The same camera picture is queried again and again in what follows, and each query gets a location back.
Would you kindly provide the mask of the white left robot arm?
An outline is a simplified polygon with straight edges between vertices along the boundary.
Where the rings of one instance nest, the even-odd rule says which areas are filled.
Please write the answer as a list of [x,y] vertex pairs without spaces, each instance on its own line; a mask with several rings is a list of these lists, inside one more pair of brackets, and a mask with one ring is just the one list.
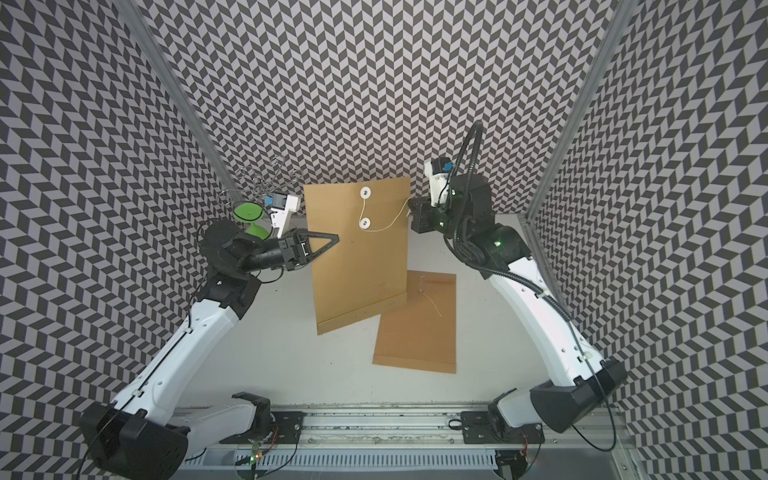
[[255,394],[172,418],[204,361],[253,304],[264,283],[256,272],[301,269],[338,242],[336,234],[305,228],[263,240],[230,220],[211,223],[199,243],[208,271],[177,331],[111,402],[81,414],[87,458],[125,479],[169,479],[189,455],[223,440],[276,440],[271,402]]

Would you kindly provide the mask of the aluminium corner post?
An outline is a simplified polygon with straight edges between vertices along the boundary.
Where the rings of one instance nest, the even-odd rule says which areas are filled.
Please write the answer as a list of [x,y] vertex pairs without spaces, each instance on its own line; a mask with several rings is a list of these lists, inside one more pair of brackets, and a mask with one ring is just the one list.
[[230,175],[225,162],[222,160],[205,126],[188,99],[179,79],[155,41],[155,37],[145,22],[137,3],[129,0],[114,0],[112,4],[136,39],[159,78],[160,83],[185,121],[192,137],[199,145],[209,166],[216,174],[228,198],[234,203],[244,201],[243,191],[237,186]]
[[536,229],[535,221],[542,212],[543,205],[560,173],[565,157],[579,132],[585,115],[595,98],[616,49],[627,29],[635,9],[640,4],[637,0],[618,1],[603,39],[599,42],[596,55],[586,72],[583,85],[574,101],[571,112],[566,118],[562,133],[549,156],[542,178],[534,191],[532,200],[524,215],[519,215],[522,230],[536,259],[539,270],[553,297],[563,307],[567,307],[567,298],[563,293],[556,273],[551,266],[546,249]]

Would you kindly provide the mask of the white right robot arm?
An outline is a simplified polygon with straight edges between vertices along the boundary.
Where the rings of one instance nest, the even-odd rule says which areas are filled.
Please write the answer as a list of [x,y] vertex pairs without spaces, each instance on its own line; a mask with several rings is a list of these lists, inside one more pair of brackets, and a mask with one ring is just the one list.
[[544,424],[563,433],[575,427],[626,382],[624,363],[604,356],[578,331],[522,235],[497,222],[486,180],[445,172],[427,179],[428,196],[409,202],[412,230],[441,233],[449,251],[491,283],[521,321],[547,371],[540,384],[497,397],[490,412],[512,429]]

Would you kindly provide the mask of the green plastic wine glass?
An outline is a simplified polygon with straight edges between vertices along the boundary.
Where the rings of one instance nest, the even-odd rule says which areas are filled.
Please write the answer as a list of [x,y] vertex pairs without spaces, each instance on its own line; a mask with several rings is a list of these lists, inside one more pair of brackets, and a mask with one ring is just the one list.
[[239,203],[233,210],[234,218],[246,225],[245,232],[261,240],[266,240],[271,235],[271,231],[259,225],[258,222],[264,216],[263,208],[252,202]]

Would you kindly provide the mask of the brown kraft file bag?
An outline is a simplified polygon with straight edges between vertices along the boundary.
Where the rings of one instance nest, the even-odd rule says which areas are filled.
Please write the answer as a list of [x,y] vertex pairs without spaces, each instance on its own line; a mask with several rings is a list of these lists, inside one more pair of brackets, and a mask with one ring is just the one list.
[[406,304],[381,315],[373,363],[456,373],[456,283],[454,274],[410,270]]

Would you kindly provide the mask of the right aluminium corner post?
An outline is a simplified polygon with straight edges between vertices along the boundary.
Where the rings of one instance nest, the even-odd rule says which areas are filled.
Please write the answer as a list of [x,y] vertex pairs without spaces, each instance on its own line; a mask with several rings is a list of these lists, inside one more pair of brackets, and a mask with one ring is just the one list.
[[571,112],[566,118],[562,133],[549,156],[542,178],[534,191],[532,200],[524,215],[519,215],[522,230],[536,259],[539,270],[553,297],[563,307],[567,307],[567,298],[563,293],[556,273],[551,266],[546,249],[536,229],[535,221],[542,212],[543,205],[560,173],[565,157],[579,132],[585,115],[595,98],[616,49],[627,29],[635,9],[640,4],[637,0],[618,1],[603,39],[599,42],[596,55],[586,72],[583,85],[574,101]]

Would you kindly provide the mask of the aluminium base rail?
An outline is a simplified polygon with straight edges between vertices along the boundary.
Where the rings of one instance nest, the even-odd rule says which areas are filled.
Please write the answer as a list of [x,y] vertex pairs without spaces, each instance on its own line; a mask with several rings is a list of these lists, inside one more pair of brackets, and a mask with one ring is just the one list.
[[293,473],[482,472],[493,479],[644,479],[625,426],[599,409],[577,431],[510,428],[476,405],[285,408],[263,440],[200,447],[168,479],[277,479]]

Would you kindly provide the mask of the left aluminium corner post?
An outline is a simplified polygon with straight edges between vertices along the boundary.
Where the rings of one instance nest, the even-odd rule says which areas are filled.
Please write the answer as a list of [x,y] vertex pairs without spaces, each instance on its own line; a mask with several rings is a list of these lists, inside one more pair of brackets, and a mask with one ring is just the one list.
[[155,41],[155,37],[145,22],[137,3],[129,0],[114,0],[112,4],[136,39],[159,78],[160,83],[185,121],[192,137],[199,145],[209,166],[216,174],[228,198],[234,203],[244,201],[243,191],[237,186],[230,175],[225,162],[222,160],[205,126],[188,99],[179,79]]

